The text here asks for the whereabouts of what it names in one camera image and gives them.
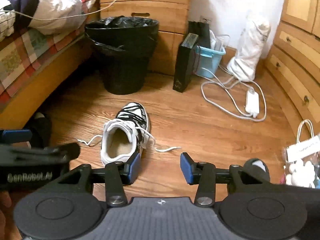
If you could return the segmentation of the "wooden drawer dresser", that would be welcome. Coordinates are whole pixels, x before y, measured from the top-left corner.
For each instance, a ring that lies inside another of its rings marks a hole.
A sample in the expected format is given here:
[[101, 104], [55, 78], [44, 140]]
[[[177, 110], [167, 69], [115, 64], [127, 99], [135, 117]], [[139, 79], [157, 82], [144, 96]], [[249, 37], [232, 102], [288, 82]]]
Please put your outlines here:
[[319, 0], [284, 0], [265, 67], [293, 132], [309, 119], [301, 137], [319, 133]]

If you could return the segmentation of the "light blue plastic bin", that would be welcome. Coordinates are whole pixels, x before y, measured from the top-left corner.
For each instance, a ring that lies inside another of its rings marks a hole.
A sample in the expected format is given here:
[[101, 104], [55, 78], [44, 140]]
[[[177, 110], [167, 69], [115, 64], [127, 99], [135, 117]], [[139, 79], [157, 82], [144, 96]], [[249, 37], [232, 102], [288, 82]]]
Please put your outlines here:
[[206, 47], [196, 46], [195, 53], [195, 74], [212, 79], [222, 57], [226, 54], [225, 49], [222, 47], [220, 51], [217, 51]]

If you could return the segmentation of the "white plastic bag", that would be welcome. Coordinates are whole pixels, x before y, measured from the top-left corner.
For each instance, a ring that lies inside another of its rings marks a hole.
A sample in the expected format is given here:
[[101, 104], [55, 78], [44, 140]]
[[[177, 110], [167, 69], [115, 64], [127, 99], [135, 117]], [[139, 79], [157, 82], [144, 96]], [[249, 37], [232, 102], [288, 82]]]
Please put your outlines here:
[[257, 64], [270, 31], [270, 24], [261, 21], [249, 21], [245, 25], [236, 53], [227, 64], [227, 70], [238, 80], [251, 82], [255, 79]]

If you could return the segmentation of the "white paper shopping bag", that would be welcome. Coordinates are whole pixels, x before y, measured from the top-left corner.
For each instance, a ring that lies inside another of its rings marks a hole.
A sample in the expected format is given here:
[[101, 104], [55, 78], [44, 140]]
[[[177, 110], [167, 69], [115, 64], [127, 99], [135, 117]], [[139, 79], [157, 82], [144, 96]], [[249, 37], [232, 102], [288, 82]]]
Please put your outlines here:
[[[310, 128], [311, 137], [300, 140], [303, 126]], [[291, 186], [319, 189], [319, 134], [311, 120], [303, 120], [297, 129], [296, 143], [283, 149], [283, 183]]]

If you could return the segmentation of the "plaid bed sheet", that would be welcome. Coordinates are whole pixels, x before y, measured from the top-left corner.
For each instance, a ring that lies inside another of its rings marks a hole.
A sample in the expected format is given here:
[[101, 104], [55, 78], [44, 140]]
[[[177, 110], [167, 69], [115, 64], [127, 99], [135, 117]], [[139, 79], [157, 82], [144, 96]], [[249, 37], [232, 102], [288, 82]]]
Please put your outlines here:
[[22, 28], [1, 40], [1, 105], [6, 105], [48, 60], [81, 37], [84, 24], [52, 35]]

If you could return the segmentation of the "white black laced sneaker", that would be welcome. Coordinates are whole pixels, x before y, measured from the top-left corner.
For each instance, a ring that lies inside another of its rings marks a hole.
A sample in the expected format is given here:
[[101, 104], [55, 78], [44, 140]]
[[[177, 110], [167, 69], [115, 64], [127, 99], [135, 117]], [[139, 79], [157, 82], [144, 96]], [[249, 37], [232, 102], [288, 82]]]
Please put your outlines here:
[[134, 154], [141, 154], [149, 140], [150, 120], [143, 105], [129, 102], [116, 117], [104, 124], [100, 158], [106, 165], [127, 162]]

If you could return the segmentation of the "black gift bag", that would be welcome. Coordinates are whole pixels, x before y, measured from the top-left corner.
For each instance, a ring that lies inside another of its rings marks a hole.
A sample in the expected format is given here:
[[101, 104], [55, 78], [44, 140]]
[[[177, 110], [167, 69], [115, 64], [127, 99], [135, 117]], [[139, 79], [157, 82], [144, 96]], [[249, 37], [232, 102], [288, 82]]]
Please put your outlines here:
[[177, 52], [173, 90], [183, 93], [195, 72], [199, 47], [211, 48], [209, 24], [204, 22], [188, 22], [188, 30], [180, 43]]

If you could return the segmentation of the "wooden nightstand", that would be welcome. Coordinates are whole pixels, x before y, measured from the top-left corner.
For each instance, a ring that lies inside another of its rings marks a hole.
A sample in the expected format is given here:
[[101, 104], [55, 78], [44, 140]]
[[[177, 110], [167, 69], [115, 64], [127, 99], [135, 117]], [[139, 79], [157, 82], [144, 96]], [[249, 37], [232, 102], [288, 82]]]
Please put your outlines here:
[[188, 30], [190, 0], [100, 0], [101, 18], [136, 16], [159, 21], [158, 42], [149, 70], [174, 75], [178, 46]]

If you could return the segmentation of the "black lined trash bin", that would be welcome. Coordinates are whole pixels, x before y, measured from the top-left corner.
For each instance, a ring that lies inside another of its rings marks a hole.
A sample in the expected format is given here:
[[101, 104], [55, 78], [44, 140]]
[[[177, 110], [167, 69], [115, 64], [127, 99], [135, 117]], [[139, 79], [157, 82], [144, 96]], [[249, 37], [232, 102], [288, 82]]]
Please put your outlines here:
[[85, 25], [94, 62], [108, 92], [126, 95], [143, 87], [158, 30], [158, 20], [133, 16], [107, 17]]

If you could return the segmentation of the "crumpled blanket on bed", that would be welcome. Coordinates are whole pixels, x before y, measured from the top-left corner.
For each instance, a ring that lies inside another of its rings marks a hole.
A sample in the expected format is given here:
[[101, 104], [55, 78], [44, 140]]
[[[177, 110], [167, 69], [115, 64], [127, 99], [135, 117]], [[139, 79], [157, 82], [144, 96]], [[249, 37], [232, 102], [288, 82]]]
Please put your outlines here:
[[96, 0], [1, 0], [1, 40], [22, 28], [43, 35], [79, 29]]

